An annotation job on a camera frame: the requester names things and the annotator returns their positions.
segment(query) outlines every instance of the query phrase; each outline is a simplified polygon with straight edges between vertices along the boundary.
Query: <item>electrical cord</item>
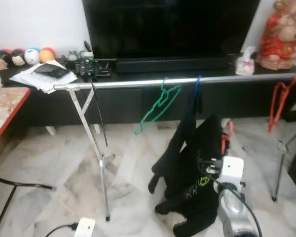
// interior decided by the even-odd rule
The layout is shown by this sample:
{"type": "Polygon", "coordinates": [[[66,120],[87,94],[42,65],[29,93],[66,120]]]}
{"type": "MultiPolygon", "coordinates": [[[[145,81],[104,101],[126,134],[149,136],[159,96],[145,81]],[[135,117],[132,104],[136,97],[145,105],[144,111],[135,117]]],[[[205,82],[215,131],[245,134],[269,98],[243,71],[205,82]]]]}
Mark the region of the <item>electrical cord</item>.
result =
{"type": "Polygon", "coordinates": [[[91,83],[92,85],[92,89],[93,89],[93,93],[94,93],[94,97],[95,97],[95,101],[97,103],[97,107],[98,107],[98,112],[99,112],[99,116],[100,116],[100,120],[101,120],[101,125],[102,125],[102,130],[103,130],[103,135],[104,135],[104,140],[105,140],[105,144],[106,146],[108,147],[108,141],[107,141],[107,135],[105,133],[105,128],[104,128],[104,124],[103,124],[103,119],[102,119],[102,115],[101,115],[101,110],[100,110],[100,105],[99,105],[99,100],[98,100],[98,97],[97,97],[97,94],[96,94],[96,88],[93,84],[93,81],[92,79],[90,78],[89,79],[89,82],[91,83]]]}
{"type": "Polygon", "coordinates": [[[256,226],[257,226],[257,229],[258,229],[258,233],[259,233],[259,237],[262,237],[262,231],[261,231],[261,228],[260,228],[260,225],[259,225],[259,223],[258,223],[258,220],[257,220],[257,218],[256,218],[256,216],[255,216],[255,214],[253,213],[253,211],[251,210],[251,208],[246,204],[246,202],[245,201],[243,201],[242,199],[241,199],[241,197],[240,196],[238,196],[235,192],[234,192],[234,190],[232,190],[231,188],[229,188],[228,186],[226,186],[225,184],[223,184],[223,183],[221,183],[221,182],[219,182],[219,181],[217,181],[216,179],[214,179],[211,175],[209,175],[209,174],[207,174],[201,167],[200,167],[200,165],[201,165],[201,163],[199,162],[198,164],[197,164],[197,168],[198,168],[198,170],[203,174],[203,175],[205,175],[206,177],[208,177],[210,180],[212,180],[213,182],[216,182],[217,184],[219,184],[219,185],[222,185],[225,189],[228,189],[232,194],[234,194],[244,205],[245,205],[245,207],[248,209],[248,211],[251,213],[251,215],[252,215],[252,217],[253,217],[253,219],[254,219],[254,221],[255,221],[255,223],[256,223],[256,226]]]}
{"type": "Polygon", "coordinates": [[[50,236],[52,233],[54,233],[56,230],[59,230],[61,228],[64,228],[64,227],[70,227],[73,231],[75,231],[78,227],[78,222],[74,222],[72,224],[69,224],[69,225],[62,225],[62,226],[58,226],[56,227],[55,229],[53,229],[51,232],[49,232],[45,237],[48,237],[50,236]]]}

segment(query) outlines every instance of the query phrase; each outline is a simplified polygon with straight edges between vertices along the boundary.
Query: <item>red figurine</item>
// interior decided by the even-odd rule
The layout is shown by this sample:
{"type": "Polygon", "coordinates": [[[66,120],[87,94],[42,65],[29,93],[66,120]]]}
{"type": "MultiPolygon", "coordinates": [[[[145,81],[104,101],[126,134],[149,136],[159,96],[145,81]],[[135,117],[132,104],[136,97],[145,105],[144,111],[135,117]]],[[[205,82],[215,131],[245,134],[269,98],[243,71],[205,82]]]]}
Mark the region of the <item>red figurine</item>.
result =
{"type": "Polygon", "coordinates": [[[296,60],[296,0],[277,0],[274,8],[260,40],[257,62],[272,70],[290,69],[296,60]]]}

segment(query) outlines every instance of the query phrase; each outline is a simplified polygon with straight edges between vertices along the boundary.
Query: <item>black stand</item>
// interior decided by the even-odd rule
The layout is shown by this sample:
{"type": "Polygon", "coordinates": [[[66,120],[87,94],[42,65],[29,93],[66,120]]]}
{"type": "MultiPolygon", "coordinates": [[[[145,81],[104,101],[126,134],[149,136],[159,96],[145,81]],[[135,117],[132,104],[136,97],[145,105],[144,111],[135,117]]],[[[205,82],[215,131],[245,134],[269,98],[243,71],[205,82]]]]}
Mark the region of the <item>black stand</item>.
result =
{"type": "Polygon", "coordinates": [[[1,221],[3,220],[3,218],[4,218],[6,210],[8,209],[8,207],[10,205],[10,202],[11,202],[11,200],[13,198],[13,195],[14,195],[17,187],[36,187],[36,188],[49,189],[49,190],[54,189],[52,186],[47,186],[47,185],[44,185],[44,184],[15,183],[15,182],[8,181],[8,180],[1,179],[1,178],[0,178],[0,183],[14,186],[13,189],[12,189],[12,192],[10,193],[10,196],[9,196],[8,200],[6,201],[5,206],[4,206],[4,208],[3,208],[3,210],[2,210],[2,212],[0,214],[0,224],[1,224],[1,221]]]}
{"type": "Polygon", "coordinates": [[[281,176],[282,176],[282,167],[283,167],[284,159],[285,159],[286,152],[287,152],[287,146],[291,142],[293,142],[295,139],[296,139],[296,134],[286,144],[283,144],[280,141],[278,146],[277,146],[277,149],[282,152],[282,156],[281,156],[281,160],[280,160],[280,162],[278,164],[277,178],[276,178],[276,181],[275,181],[275,188],[273,189],[272,196],[271,196],[273,201],[277,201],[277,195],[278,195],[278,192],[279,192],[279,189],[280,189],[280,182],[281,182],[281,176]]]}

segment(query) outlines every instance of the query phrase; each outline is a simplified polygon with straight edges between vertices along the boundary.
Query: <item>power adapter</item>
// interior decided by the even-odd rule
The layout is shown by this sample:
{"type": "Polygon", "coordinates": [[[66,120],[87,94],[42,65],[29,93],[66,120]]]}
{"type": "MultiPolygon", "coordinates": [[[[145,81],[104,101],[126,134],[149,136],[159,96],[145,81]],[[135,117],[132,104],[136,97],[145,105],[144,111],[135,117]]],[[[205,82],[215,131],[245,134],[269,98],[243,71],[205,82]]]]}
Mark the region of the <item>power adapter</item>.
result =
{"type": "Polygon", "coordinates": [[[92,237],[95,227],[95,220],[89,218],[81,218],[74,237],[92,237]]]}

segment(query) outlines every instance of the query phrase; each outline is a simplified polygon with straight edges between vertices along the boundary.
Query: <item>papers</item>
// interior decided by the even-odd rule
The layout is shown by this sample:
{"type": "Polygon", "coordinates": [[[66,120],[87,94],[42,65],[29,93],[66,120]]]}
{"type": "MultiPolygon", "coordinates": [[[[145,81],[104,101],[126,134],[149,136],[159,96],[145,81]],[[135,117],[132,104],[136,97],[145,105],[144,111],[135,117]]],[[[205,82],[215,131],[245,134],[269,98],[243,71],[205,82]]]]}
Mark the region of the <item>papers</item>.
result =
{"type": "MultiPolygon", "coordinates": [[[[47,62],[47,63],[64,68],[60,63],[58,63],[55,60],[47,62]]],[[[33,66],[23,72],[20,72],[19,74],[10,78],[10,80],[13,80],[13,81],[16,81],[19,83],[23,83],[26,85],[34,86],[38,90],[41,89],[43,92],[45,92],[47,94],[50,94],[55,91],[54,90],[55,84],[68,84],[70,82],[73,82],[74,80],[77,80],[77,77],[74,75],[73,72],[70,72],[59,79],[45,76],[45,75],[42,75],[39,73],[34,73],[34,70],[41,65],[42,65],[42,63],[38,63],[35,66],[33,66]]]]}

